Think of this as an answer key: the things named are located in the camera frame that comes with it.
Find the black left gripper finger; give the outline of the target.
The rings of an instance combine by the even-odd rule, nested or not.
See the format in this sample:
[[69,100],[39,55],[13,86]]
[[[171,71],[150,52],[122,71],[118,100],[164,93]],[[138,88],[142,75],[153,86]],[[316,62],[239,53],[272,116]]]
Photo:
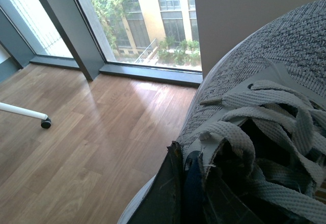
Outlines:
[[181,223],[182,153],[173,141],[129,223]]

